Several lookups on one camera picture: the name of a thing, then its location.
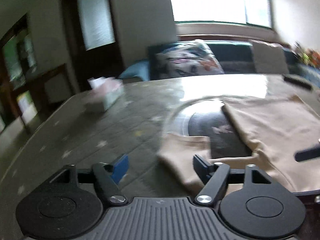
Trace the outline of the cream beige garment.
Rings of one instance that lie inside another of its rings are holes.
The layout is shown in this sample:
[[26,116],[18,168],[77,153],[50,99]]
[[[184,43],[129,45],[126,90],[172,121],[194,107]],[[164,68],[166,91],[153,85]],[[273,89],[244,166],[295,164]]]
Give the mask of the cream beige garment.
[[252,154],[214,159],[208,137],[164,135],[157,157],[188,191],[198,193],[203,188],[193,169],[196,154],[210,164],[222,162],[230,168],[257,165],[291,192],[319,190],[319,159],[297,162],[294,158],[296,152],[310,148],[319,139],[319,114],[297,95],[224,99],[223,103]]

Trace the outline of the round black induction cooker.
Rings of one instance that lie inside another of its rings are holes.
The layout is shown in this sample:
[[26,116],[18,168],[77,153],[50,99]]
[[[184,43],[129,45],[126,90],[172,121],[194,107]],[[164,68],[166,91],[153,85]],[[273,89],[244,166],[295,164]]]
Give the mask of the round black induction cooker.
[[173,110],[163,126],[164,133],[205,136],[210,140],[210,156],[249,157],[252,151],[240,139],[220,98],[189,101]]

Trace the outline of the black remote control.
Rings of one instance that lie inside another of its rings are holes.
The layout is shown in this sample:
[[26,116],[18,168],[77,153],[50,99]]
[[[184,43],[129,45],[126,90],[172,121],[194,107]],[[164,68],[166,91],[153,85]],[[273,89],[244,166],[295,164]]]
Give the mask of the black remote control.
[[306,81],[303,81],[303,80],[300,80],[300,79],[297,79],[297,78],[294,78],[294,77],[291,77],[291,76],[288,76],[288,75],[283,75],[283,80],[285,82],[291,83],[291,84],[293,84],[295,86],[307,89],[309,91],[313,90],[312,85],[310,83],[306,82]]

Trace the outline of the tissue box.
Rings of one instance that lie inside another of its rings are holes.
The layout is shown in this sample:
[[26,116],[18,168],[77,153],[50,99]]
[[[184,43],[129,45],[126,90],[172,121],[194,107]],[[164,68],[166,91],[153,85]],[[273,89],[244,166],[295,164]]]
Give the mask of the tissue box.
[[124,84],[114,77],[91,78],[88,80],[91,90],[84,97],[87,112],[106,112],[123,94]]

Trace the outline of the stuffed toy group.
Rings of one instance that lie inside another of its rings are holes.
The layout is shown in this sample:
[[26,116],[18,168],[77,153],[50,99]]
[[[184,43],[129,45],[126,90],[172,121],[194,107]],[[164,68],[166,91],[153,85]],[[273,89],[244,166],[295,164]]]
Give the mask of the stuffed toy group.
[[298,57],[298,61],[300,63],[319,69],[319,51],[310,48],[303,48],[299,42],[295,42],[295,44],[292,47],[292,50]]

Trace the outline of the beige cushion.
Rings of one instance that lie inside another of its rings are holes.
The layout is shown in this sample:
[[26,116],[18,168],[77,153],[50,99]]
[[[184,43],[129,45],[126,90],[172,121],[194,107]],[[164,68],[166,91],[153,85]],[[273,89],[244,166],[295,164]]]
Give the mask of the beige cushion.
[[255,70],[259,74],[289,74],[283,47],[277,43],[250,40]]

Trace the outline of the dark wooden cabinet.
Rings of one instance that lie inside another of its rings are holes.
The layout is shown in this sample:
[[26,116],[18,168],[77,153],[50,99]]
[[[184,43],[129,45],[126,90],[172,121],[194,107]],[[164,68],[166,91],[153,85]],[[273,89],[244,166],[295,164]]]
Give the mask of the dark wooden cabinet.
[[23,15],[1,38],[1,122],[7,128],[23,111],[18,100],[29,93],[37,113],[51,114],[58,103],[51,103],[45,84],[62,75],[71,95],[75,95],[65,63],[41,71],[35,59],[28,15]]

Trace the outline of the butterfly print pillow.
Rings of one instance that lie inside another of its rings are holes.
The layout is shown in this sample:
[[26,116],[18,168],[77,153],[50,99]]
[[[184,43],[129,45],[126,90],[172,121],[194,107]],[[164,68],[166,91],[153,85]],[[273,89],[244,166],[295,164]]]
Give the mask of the butterfly print pillow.
[[156,67],[162,79],[224,73],[203,40],[193,40],[161,51],[156,54]]

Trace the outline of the dark wooden door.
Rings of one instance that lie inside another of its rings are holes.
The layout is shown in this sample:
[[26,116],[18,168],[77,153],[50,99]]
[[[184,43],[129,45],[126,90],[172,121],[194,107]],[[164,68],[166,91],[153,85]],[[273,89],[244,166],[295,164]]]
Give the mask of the dark wooden door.
[[65,36],[79,89],[91,78],[118,77],[123,57],[111,0],[61,0]]

